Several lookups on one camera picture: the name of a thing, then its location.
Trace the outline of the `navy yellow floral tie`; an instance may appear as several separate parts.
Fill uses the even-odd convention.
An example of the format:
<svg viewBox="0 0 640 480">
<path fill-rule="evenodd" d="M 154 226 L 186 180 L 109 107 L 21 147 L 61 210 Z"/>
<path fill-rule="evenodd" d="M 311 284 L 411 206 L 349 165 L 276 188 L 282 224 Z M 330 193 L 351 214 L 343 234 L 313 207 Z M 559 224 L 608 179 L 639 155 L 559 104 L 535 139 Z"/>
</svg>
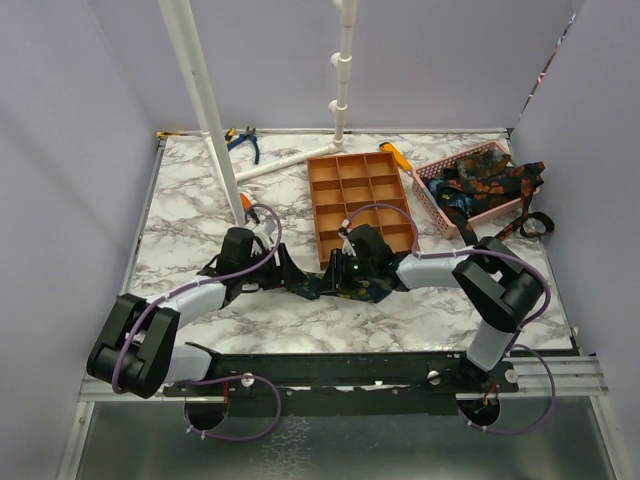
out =
<svg viewBox="0 0 640 480">
<path fill-rule="evenodd" d="M 287 284 L 283 288 L 307 300 L 327 296 L 366 303 L 379 303 L 392 293 L 389 285 L 369 280 L 358 280 L 338 288 L 325 282 L 323 276 L 318 273 L 308 273 L 304 282 Z"/>
</svg>

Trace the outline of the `black orange floral tie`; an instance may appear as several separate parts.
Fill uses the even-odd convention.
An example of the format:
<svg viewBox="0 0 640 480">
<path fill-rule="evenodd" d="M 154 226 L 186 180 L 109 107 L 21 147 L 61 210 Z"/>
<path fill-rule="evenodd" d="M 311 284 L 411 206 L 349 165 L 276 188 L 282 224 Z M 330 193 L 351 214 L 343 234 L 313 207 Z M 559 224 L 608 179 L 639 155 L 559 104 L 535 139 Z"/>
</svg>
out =
<svg viewBox="0 0 640 480">
<path fill-rule="evenodd" d="M 498 240 L 506 239 L 516 230 L 523 237 L 539 238 L 555 230 L 555 223 L 548 215 L 530 210 L 535 190 L 544 183 L 541 177 L 544 170 L 545 164 L 536 162 L 518 166 L 507 173 L 487 179 L 463 180 L 458 174 L 451 174 L 442 179 L 449 180 L 453 188 L 473 195 L 476 212 L 473 217 L 488 213 L 510 201 L 519 201 L 521 215 L 495 235 Z M 472 217 L 464 218 L 458 210 L 449 207 L 442 210 L 456 226 L 466 245 L 478 243 L 478 237 L 470 224 Z"/>
</svg>

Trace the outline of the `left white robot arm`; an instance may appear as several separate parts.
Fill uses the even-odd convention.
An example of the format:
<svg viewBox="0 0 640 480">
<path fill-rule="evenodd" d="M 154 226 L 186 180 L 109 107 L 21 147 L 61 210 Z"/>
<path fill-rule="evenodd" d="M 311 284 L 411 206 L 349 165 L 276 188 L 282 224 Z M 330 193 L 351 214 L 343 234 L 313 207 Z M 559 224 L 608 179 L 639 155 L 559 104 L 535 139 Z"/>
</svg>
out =
<svg viewBox="0 0 640 480">
<path fill-rule="evenodd" d="M 149 398 L 167 382 L 186 380 L 206 395 L 220 385 L 214 354 L 203 347 L 175 346 L 178 330 L 224 309 L 247 285 L 260 290 L 304 288 L 309 275 L 294 263 L 286 245 L 269 246 L 266 234 L 229 229 L 219 254 L 191 282 L 153 300 L 118 296 L 86 363 L 89 376 L 117 394 Z"/>
</svg>

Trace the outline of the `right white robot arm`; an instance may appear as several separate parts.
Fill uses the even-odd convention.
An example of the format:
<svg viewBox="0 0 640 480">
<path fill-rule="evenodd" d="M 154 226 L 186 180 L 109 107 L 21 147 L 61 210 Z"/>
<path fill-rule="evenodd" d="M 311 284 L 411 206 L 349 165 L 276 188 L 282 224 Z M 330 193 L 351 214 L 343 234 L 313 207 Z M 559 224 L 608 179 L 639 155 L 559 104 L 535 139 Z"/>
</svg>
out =
<svg viewBox="0 0 640 480">
<path fill-rule="evenodd" d="M 319 281 L 322 295 L 353 295 L 379 302 L 393 291 L 459 288 L 481 322 L 459 367 L 461 383 L 481 391 L 496 376 L 496 365 L 539 300 L 550 301 L 544 276 L 494 237 L 450 252 L 395 253 L 382 236 L 364 224 L 341 228 L 343 246 L 331 251 Z"/>
</svg>

